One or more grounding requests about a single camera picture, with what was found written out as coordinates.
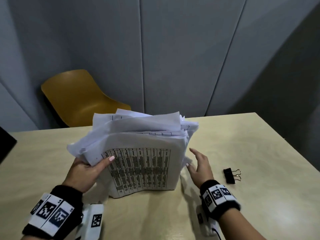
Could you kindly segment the person's left hand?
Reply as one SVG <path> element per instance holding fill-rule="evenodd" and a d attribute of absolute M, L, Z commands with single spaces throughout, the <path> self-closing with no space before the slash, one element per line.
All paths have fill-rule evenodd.
<path fill-rule="evenodd" d="M 94 166 L 86 164 L 76 157 L 62 185 L 86 193 L 96 183 L 98 177 L 94 175 Z"/>

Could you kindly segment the person's right hand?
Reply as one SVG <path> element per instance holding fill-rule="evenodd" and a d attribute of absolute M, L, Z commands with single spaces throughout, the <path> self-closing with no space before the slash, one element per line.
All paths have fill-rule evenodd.
<path fill-rule="evenodd" d="M 194 185 L 200 189 L 206 181 L 214 180 L 213 172 L 206 155 L 193 148 L 190 148 L 189 150 L 195 155 L 197 160 L 196 170 L 198 172 L 198 178 L 192 178 L 192 181 Z"/>

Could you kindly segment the stack of printed white papers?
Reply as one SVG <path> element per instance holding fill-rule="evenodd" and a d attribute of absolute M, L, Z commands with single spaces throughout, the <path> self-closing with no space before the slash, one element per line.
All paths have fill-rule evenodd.
<path fill-rule="evenodd" d="M 185 156 L 199 123 L 187 121 L 179 112 L 148 115 L 117 109 L 93 116 L 92 129 L 68 152 L 91 166 L 114 157 L 98 176 L 111 198 L 144 190 L 174 190 L 181 170 L 192 161 Z"/>

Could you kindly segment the person's right forearm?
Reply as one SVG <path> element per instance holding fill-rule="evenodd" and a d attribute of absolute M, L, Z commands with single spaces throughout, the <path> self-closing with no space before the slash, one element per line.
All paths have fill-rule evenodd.
<path fill-rule="evenodd" d="M 235 208 L 227 210 L 218 223 L 225 240 L 266 240 Z"/>

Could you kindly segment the black binder clip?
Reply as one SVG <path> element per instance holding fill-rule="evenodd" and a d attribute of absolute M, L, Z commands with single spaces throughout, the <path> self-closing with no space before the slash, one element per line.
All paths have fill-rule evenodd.
<path fill-rule="evenodd" d="M 227 184 L 236 184 L 236 181 L 241 181 L 241 170 L 232 170 L 231 168 L 223 169 L 223 174 Z"/>

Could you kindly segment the black wristband with marker tags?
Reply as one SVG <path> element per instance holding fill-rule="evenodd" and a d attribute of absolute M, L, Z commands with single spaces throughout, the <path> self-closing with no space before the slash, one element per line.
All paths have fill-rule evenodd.
<path fill-rule="evenodd" d="M 70 186 L 57 185 L 43 194 L 31 211 L 24 236 L 64 240 L 82 222 L 83 193 Z"/>
<path fill-rule="evenodd" d="M 230 209 L 241 211 L 241 205 L 234 195 L 216 180 L 207 180 L 200 186 L 200 198 L 207 218 L 216 221 Z"/>

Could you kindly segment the yellow plastic chair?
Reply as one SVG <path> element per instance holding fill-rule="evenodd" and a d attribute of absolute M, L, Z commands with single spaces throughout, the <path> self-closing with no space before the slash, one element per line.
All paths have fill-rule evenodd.
<path fill-rule="evenodd" d="M 77 69 L 59 73 L 41 85 L 60 119 L 69 127 L 92 126 L 93 116 L 131 110 L 127 104 L 105 95 L 88 71 Z"/>

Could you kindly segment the black flat object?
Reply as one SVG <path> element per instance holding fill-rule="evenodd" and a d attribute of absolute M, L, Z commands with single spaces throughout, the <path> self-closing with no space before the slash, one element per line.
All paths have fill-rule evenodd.
<path fill-rule="evenodd" d="M 0 164 L 17 144 L 17 140 L 0 126 Z"/>

